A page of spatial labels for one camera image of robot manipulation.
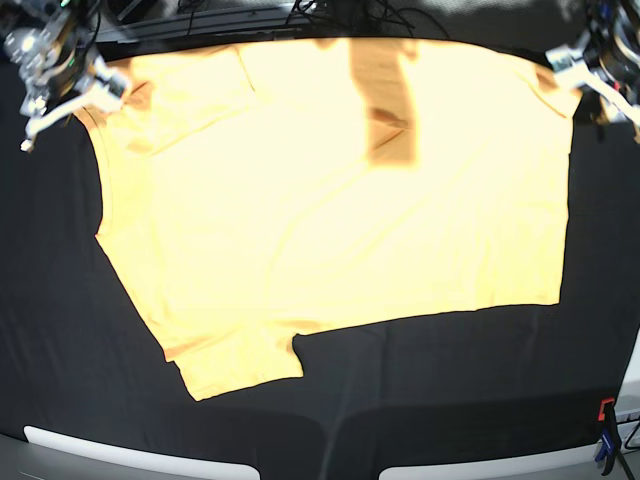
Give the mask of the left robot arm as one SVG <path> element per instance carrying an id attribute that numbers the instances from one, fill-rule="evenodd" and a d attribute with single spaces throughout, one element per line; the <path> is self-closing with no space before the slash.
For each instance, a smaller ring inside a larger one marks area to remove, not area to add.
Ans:
<path id="1" fill-rule="evenodd" d="M 628 123 L 639 141 L 639 3 L 588 1 L 586 26 L 564 47 L 556 81 L 599 97 L 600 124 Z"/>

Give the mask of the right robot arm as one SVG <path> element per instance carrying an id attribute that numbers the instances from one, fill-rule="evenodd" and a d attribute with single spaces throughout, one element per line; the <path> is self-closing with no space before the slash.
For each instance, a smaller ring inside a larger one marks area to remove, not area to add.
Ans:
<path id="1" fill-rule="evenodd" d="M 97 48 L 101 7 L 100 1 L 1 3 L 1 47 L 26 90 L 21 151 L 32 151 L 38 134 L 82 108 L 122 107 L 130 82 Z"/>

